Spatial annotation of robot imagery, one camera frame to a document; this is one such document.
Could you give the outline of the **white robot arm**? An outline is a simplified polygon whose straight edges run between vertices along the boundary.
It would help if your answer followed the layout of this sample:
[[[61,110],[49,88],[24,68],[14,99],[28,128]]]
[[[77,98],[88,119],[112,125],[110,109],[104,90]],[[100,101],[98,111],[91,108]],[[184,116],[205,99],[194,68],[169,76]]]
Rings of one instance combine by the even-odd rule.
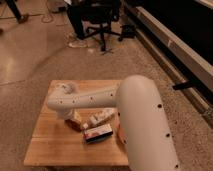
[[[63,119],[74,109],[115,108],[132,171],[181,171],[159,90],[145,76],[128,76],[113,86],[82,93],[60,84],[49,95],[47,106]]]

